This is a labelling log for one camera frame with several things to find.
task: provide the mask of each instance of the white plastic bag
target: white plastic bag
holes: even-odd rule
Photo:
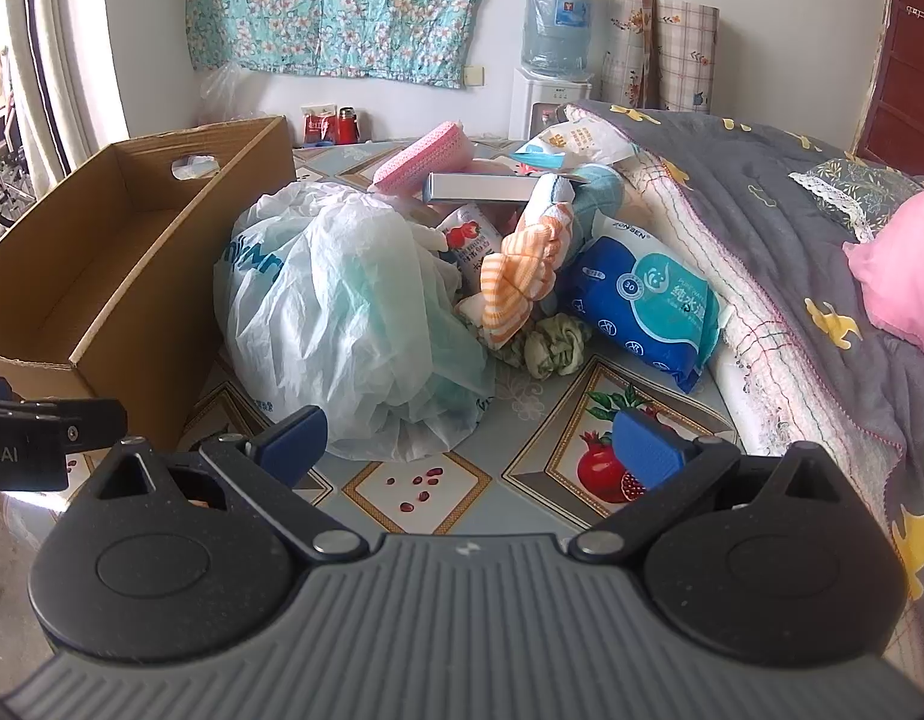
[[[215,312],[235,373],[273,420],[307,404],[329,452],[413,461],[478,426],[494,364],[452,314],[444,236],[338,184],[299,181],[235,223]]]

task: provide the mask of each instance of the wooden door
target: wooden door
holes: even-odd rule
[[[857,153],[924,175],[924,0],[892,0],[881,66]]]

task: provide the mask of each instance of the blue wet wipes package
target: blue wet wipes package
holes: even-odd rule
[[[596,212],[593,240],[559,283],[559,300],[603,335],[670,373],[684,392],[718,341],[715,292],[646,231]]]

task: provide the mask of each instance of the teal floral fabric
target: teal floral fabric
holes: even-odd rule
[[[192,65],[462,85],[478,0],[187,0]]]

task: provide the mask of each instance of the red pomegranate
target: red pomegranate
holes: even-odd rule
[[[649,416],[651,416],[651,418],[655,419],[655,421],[659,423],[660,425],[662,425],[662,427],[664,427],[668,432],[675,433],[675,435],[677,436],[679,435],[678,432],[675,430],[675,428],[673,428],[671,425],[665,424],[664,422],[662,422],[662,420],[660,420],[659,418],[660,409],[654,403],[646,403],[646,405],[643,405],[641,409],[643,410],[643,413],[647,413]]]
[[[612,451],[612,445],[602,443],[598,433],[584,433],[579,437],[589,447],[589,450],[579,458],[576,471],[582,487],[606,503],[627,503],[632,500],[622,489],[622,478],[631,476],[631,474],[617,459],[616,453]]]
[[[646,488],[643,488],[638,479],[631,473],[627,472],[625,476],[622,477],[622,495],[625,496],[625,500],[634,501],[645,494]]]

